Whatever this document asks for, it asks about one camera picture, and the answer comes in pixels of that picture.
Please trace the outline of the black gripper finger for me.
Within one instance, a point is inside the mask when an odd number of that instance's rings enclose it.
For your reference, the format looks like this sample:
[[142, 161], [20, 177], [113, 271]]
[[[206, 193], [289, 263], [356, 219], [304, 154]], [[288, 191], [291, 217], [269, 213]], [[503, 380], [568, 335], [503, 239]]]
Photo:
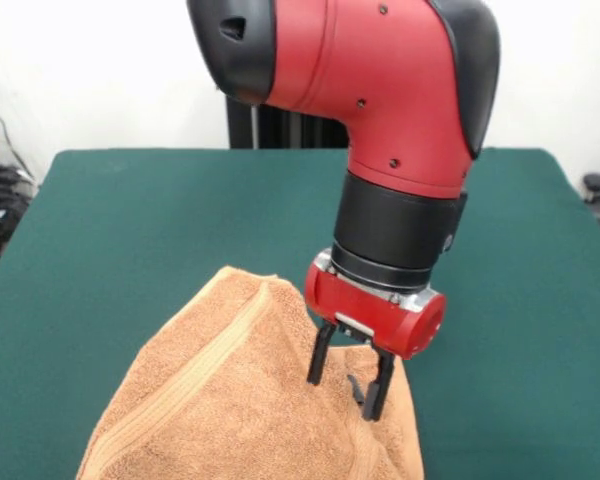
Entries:
[[317, 331], [307, 375], [309, 384], [319, 385], [321, 382], [329, 345], [335, 330], [336, 326], [333, 323], [324, 322]]
[[378, 421], [381, 418], [390, 382], [394, 372], [395, 355], [375, 347], [378, 355], [377, 376], [369, 384], [362, 416], [366, 421]]

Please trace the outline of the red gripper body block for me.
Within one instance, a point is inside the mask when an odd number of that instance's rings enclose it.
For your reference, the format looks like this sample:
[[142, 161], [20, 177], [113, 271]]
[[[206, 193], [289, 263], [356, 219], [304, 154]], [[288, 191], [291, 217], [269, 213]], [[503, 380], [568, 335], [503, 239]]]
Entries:
[[447, 306], [446, 297], [431, 288], [408, 295], [373, 291], [315, 264], [308, 270], [305, 299], [314, 313], [403, 359], [429, 346]]

